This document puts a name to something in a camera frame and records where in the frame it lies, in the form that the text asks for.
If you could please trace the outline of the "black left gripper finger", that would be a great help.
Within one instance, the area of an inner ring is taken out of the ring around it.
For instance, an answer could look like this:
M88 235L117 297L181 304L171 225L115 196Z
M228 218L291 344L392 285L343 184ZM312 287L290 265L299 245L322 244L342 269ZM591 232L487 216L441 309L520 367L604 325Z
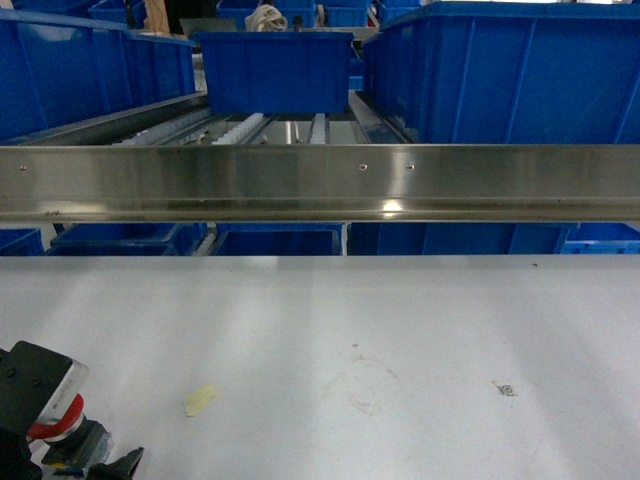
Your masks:
M132 480L144 453L145 449L139 447L112 463L97 463L90 467L89 478L101 480Z

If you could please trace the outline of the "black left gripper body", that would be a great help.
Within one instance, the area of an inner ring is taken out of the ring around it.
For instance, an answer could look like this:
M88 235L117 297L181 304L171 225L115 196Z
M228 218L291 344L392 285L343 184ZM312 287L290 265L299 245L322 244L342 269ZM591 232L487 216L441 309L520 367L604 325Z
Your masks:
M1 477L40 479L27 433L60 421L80 394L88 367L69 356L19 341L1 352Z

